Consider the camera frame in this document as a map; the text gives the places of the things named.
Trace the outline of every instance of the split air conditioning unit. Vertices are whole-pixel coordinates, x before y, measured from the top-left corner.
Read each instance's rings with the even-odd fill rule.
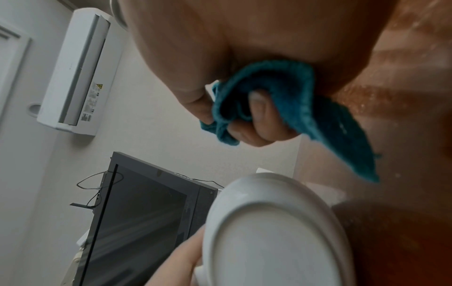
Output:
[[[103,11],[74,11],[38,122],[95,135],[126,38],[127,32]]]

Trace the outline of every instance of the white wall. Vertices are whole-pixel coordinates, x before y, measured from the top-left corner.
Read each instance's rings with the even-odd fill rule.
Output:
[[[220,144],[200,129],[129,42],[96,137],[58,135],[14,285],[61,282],[78,249],[75,242],[92,219],[90,211],[69,206],[94,195],[75,184],[106,170],[113,151],[226,185],[258,167],[292,176],[298,146],[299,139],[264,148]]]
[[[2,21],[32,41],[0,120],[0,277],[7,285],[29,225],[56,132],[25,111],[47,88],[71,12],[56,0],[0,0]]]

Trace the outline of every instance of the cup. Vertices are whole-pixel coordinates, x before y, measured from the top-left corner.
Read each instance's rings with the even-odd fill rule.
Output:
[[[353,257],[331,209],[297,181],[253,174],[228,185],[207,216],[200,286],[354,286]]]

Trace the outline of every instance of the finger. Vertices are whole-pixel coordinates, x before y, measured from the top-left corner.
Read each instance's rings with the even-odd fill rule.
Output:
[[[260,137],[256,133],[252,122],[246,122],[241,119],[231,122],[227,127],[227,131],[235,139],[256,147],[266,146],[274,142]]]
[[[204,227],[176,248],[158,268],[146,286],[190,285],[193,269],[202,256]]]
[[[255,90],[249,94],[249,103],[256,133],[268,141],[289,140],[298,133],[284,124],[270,94],[265,90]]]
[[[180,104],[205,124],[214,122],[212,116],[213,100],[205,88],[190,92],[172,90]]]

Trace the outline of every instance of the cloth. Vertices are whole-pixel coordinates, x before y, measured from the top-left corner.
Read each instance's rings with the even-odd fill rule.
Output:
[[[248,65],[228,81],[214,85],[215,122],[201,122],[201,128],[215,133],[223,143],[238,145],[239,141],[227,132],[228,124],[235,119],[252,121],[248,94],[266,90],[288,126],[322,142],[356,174],[378,182],[375,155],[366,134],[345,106],[314,96],[314,83],[314,71],[305,63],[273,60]]]

